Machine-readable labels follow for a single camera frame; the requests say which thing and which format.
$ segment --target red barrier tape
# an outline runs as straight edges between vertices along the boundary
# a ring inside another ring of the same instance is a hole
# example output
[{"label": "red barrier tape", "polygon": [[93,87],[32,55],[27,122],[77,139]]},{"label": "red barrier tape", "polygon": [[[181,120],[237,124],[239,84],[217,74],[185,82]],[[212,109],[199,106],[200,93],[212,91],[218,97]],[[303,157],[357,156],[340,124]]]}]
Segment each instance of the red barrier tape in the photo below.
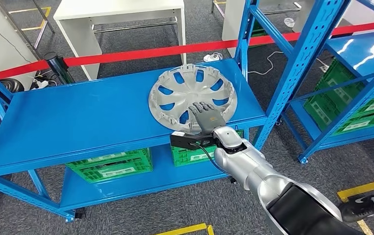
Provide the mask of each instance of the red barrier tape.
[{"label": "red barrier tape", "polygon": [[[342,26],[335,28],[332,32],[332,35],[342,35],[350,34],[358,31],[367,31],[374,29],[374,23],[366,23],[360,25],[350,25]],[[283,34],[284,38],[288,41],[296,41],[300,33],[285,33]],[[270,36],[259,36],[253,37],[250,40],[250,46],[254,45],[264,45],[274,43],[273,39]],[[133,50],[133,51],[124,51],[124,52],[114,52],[103,55],[90,55],[82,57],[71,57],[65,58],[65,62],[68,66],[78,66],[78,65],[89,65],[97,63],[110,63],[118,62],[125,60],[136,60],[136,59],[145,59],[159,56],[168,56],[168,55],[177,55],[181,53],[194,53],[200,51],[211,51],[218,49],[225,49],[230,47],[235,47],[237,45],[237,40],[230,41],[214,41],[208,43],[197,43],[189,44],[185,46],[174,46],[174,47],[162,47],[162,48],[153,48],[145,50]],[[48,64],[44,60],[33,62],[30,64],[22,65],[12,69],[0,71],[0,79],[6,77],[12,77],[19,74],[24,74],[32,71],[48,69]]]}]

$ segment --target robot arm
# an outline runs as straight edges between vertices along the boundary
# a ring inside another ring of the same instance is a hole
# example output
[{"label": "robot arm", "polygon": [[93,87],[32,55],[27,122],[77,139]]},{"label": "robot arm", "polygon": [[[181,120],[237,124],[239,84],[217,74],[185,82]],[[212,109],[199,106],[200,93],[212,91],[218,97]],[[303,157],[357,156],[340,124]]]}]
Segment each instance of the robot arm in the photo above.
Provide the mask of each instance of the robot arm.
[{"label": "robot arm", "polygon": [[[207,114],[206,117],[214,119],[212,115]],[[200,126],[203,125],[199,116],[197,121]],[[246,139],[240,138],[234,129],[223,126],[221,122],[206,123],[202,128],[206,133],[201,135],[174,132],[171,145],[195,150],[216,144],[218,148],[214,151],[214,159],[218,167],[235,178],[245,190],[252,192],[263,207],[274,234],[362,234],[344,224],[338,208],[315,188],[275,171],[265,156]],[[211,129],[209,125],[214,128],[211,133],[208,133]]]}]

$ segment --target shelf post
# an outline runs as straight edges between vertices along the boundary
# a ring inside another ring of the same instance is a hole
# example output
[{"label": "shelf post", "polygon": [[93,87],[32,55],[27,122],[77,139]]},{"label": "shelf post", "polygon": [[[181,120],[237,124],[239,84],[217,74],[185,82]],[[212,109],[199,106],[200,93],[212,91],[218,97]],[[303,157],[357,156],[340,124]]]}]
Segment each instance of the shelf post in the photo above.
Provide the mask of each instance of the shelf post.
[{"label": "shelf post", "polygon": [[[291,93],[291,96],[289,97],[289,99],[293,99],[298,94],[299,89],[301,88],[302,83],[304,82],[306,76],[308,75],[308,72],[310,71],[310,69],[314,65],[315,60],[323,52],[324,47],[325,47],[325,43],[327,42],[327,40],[331,36],[331,33],[334,30],[334,28],[338,25],[338,23],[340,21],[340,18],[343,16],[344,12],[346,11],[346,8],[349,5],[349,3],[350,3],[350,1],[344,1],[343,2],[343,5],[341,6],[340,10],[338,11],[337,16],[334,18],[334,21],[332,21],[331,26],[328,28],[328,32],[326,33],[327,37],[322,38],[321,43],[318,46],[318,49],[315,51],[315,53],[313,55],[313,59],[311,61],[309,61],[307,69],[304,70],[304,72],[303,72],[303,74],[301,76],[301,79],[298,81],[298,83],[297,83],[295,89],[293,90],[293,92]],[[289,108],[289,103],[287,103],[285,105],[285,108],[283,109],[282,112],[286,113],[286,111],[288,110],[288,108]]]},{"label": "shelf post", "polygon": [[322,43],[329,37],[332,24],[341,15],[340,10],[347,2],[348,0],[315,1],[266,110],[268,120],[256,133],[253,144],[257,149],[262,148],[292,91],[308,69],[309,63],[315,60],[316,51],[321,49]]},{"label": "shelf post", "polygon": [[347,105],[347,107],[327,126],[325,130],[301,153],[298,160],[305,164],[308,162],[308,157],[319,149],[322,142],[331,136],[341,125],[343,125],[352,114],[354,114],[360,107],[374,98],[374,78],[361,90],[361,92]]}]

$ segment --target white cable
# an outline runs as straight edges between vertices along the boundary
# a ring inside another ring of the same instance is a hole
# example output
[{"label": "white cable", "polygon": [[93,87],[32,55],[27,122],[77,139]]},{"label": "white cable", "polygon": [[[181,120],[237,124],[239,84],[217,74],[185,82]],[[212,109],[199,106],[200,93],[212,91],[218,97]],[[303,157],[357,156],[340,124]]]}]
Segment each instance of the white cable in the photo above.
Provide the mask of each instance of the white cable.
[{"label": "white cable", "polygon": [[[248,73],[257,73],[257,74],[259,74],[259,75],[266,75],[267,73],[269,73],[271,70],[274,69],[274,64],[272,63],[272,60],[270,60],[269,58],[270,58],[271,56],[273,56],[275,53],[283,53],[283,52],[282,52],[282,51],[274,51],[272,54],[270,54],[270,55],[266,58],[266,59],[269,61],[269,63],[271,64],[271,68],[268,69],[266,72],[261,73],[261,72],[257,72],[257,71],[250,71],[250,72],[248,72]],[[326,65],[326,64],[325,64],[323,61],[321,61],[320,59],[317,58],[317,60],[318,60],[322,65],[324,65],[326,68],[329,67],[328,65]]]},{"label": "white cable", "polygon": [[322,65],[324,65],[326,68],[329,67],[328,65],[326,65],[326,64],[325,64],[323,61],[321,61],[320,59],[317,58],[317,60],[318,60]]},{"label": "white cable", "polygon": [[275,53],[283,53],[282,51],[274,51],[270,56],[268,56],[266,59],[269,61],[269,63],[271,64],[271,68],[268,69],[268,71],[264,72],[264,73],[261,73],[261,72],[257,72],[257,71],[250,71],[248,73],[257,73],[259,75],[265,75],[267,73],[269,73],[272,69],[274,69],[274,64],[272,63],[272,60],[270,60],[269,58],[271,56],[273,56]]}]

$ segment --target stanchion post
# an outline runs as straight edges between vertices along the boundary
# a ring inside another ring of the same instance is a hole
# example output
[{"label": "stanchion post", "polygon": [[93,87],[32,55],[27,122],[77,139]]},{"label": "stanchion post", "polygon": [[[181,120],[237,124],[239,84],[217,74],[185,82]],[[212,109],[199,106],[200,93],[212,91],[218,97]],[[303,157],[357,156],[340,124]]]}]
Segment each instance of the stanchion post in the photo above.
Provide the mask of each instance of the stanchion post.
[{"label": "stanchion post", "polygon": [[47,61],[52,72],[58,76],[58,79],[60,79],[61,83],[75,83],[73,77],[71,77],[70,73],[67,70],[69,67],[64,62],[64,58],[62,56],[58,56],[58,54],[55,52],[48,52],[44,55],[44,59]]}]

